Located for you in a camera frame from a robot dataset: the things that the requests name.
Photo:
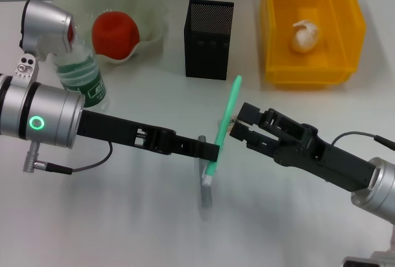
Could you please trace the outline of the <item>black mesh pen holder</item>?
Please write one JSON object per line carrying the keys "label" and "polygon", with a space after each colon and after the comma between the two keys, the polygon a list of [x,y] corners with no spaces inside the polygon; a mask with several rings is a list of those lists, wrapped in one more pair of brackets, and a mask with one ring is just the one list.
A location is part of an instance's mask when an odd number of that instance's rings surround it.
{"label": "black mesh pen holder", "polygon": [[185,75],[226,80],[233,2],[189,0],[184,26]]}

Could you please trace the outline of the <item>silver plug on left gripper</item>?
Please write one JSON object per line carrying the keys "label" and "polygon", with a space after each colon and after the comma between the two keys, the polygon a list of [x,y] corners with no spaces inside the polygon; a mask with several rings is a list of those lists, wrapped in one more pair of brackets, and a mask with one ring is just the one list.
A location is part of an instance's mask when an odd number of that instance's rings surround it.
{"label": "silver plug on left gripper", "polygon": [[38,159],[38,151],[40,149],[40,143],[32,141],[30,143],[30,148],[25,157],[25,162],[23,164],[23,172],[33,173],[35,170],[35,162]]}

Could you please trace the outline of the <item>orange fruit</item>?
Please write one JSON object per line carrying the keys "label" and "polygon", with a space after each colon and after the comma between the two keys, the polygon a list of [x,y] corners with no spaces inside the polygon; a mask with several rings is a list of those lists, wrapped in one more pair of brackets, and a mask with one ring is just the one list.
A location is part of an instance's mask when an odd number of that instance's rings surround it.
{"label": "orange fruit", "polygon": [[140,42],[135,21],[119,11],[101,14],[93,23],[91,38],[95,53],[113,60],[126,59]]}

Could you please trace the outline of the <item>pale green glass fruit plate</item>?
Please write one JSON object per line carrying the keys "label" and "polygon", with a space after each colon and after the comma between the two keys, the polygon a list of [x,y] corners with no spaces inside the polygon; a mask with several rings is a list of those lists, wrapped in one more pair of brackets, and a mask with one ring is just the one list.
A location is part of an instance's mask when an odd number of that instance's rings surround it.
{"label": "pale green glass fruit plate", "polygon": [[97,54],[98,60],[103,63],[122,64],[133,55],[145,54],[163,41],[167,27],[167,8],[163,0],[52,0],[52,3],[73,15],[76,33],[90,46],[93,45],[93,23],[101,14],[124,12],[135,21],[139,43],[121,60]]}

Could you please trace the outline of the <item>yellow plastic bin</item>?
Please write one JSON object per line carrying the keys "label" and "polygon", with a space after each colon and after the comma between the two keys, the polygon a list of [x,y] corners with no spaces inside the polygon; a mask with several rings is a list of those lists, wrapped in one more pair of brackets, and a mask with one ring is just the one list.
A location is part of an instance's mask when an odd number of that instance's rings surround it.
{"label": "yellow plastic bin", "polygon": [[[294,24],[310,20],[318,43],[291,47]],[[261,0],[264,79],[280,89],[320,89],[346,82],[358,69],[366,24],[358,0]]]}

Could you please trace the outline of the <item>beige eraser with barcode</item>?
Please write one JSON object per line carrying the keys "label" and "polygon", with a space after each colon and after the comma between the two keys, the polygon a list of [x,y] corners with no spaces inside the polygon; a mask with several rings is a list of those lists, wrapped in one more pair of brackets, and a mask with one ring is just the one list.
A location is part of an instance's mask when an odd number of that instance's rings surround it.
{"label": "beige eraser with barcode", "polygon": [[228,132],[230,134],[238,134],[243,129],[243,126],[244,124],[241,120],[232,117],[228,125]]}

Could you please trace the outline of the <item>clear green-label water bottle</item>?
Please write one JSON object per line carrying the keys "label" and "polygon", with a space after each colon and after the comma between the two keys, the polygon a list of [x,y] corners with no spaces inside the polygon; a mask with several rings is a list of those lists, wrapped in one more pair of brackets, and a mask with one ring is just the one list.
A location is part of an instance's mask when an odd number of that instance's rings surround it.
{"label": "clear green-label water bottle", "polygon": [[92,48],[77,36],[72,51],[54,55],[56,74],[62,86],[84,95],[85,107],[105,106],[106,87]]}

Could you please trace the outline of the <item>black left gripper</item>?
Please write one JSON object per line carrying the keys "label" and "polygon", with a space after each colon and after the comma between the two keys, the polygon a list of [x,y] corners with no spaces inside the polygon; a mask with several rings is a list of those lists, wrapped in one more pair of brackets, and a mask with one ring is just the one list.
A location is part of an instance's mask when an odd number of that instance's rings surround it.
{"label": "black left gripper", "polygon": [[216,162],[219,155],[216,144],[177,136],[171,129],[87,110],[81,113],[77,134],[159,154],[175,153],[211,162]]}

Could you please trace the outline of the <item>white garlic bulb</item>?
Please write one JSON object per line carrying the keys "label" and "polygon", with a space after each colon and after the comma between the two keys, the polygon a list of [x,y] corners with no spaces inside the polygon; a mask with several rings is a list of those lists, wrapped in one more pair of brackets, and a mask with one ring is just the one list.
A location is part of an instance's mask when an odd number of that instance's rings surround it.
{"label": "white garlic bulb", "polygon": [[300,20],[292,25],[291,49],[297,53],[308,53],[318,43],[320,31],[310,20]]}

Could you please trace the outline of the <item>green pen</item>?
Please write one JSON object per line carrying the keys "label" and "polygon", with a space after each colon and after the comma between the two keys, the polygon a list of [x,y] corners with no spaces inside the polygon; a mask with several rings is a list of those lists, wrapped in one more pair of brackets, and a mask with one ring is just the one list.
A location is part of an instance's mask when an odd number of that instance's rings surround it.
{"label": "green pen", "polygon": [[[238,94],[240,91],[242,83],[242,76],[238,75],[231,87],[230,95],[228,98],[227,106],[225,108],[225,111],[223,113],[222,119],[220,121],[220,125],[218,128],[218,133],[215,138],[215,145],[219,146],[219,153],[218,157],[220,156],[221,149],[223,147],[223,143],[225,140],[225,136],[227,135],[227,130],[228,130],[228,125],[231,121],[231,116],[233,114],[237,99],[238,99]],[[215,175],[215,172],[217,170],[217,162],[219,158],[215,162],[209,162],[207,165],[207,168],[204,170],[204,173],[201,175],[202,176],[202,181],[201,184],[204,187],[211,187],[212,185],[212,179]]]}

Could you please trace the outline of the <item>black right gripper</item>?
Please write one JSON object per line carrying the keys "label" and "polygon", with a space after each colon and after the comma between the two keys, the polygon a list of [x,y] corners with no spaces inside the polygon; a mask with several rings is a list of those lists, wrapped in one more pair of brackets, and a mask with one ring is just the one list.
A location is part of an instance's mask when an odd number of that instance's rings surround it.
{"label": "black right gripper", "polygon": [[278,138],[303,138],[301,142],[278,141],[247,126],[231,137],[246,141],[246,147],[264,155],[274,155],[274,161],[282,166],[300,168],[348,192],[368,188],[374,166],[370,162],[330,145],[318,137],[318,129],[290,119],[282,113],[260,109],[245,102],[239,111],[238,120]]}

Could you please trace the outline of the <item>grey pen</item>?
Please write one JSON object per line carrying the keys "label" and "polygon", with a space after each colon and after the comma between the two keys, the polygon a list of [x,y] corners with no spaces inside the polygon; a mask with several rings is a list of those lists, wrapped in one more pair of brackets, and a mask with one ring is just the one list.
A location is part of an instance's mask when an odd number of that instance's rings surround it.
{"label": "grey pen", "polygon": [[208,221],[212,217],[212,188],[202,184],[202,178],[207,168],[208,161],[197,158],[195,161],[197,173],[197,197],[199,215],[203,221]]}

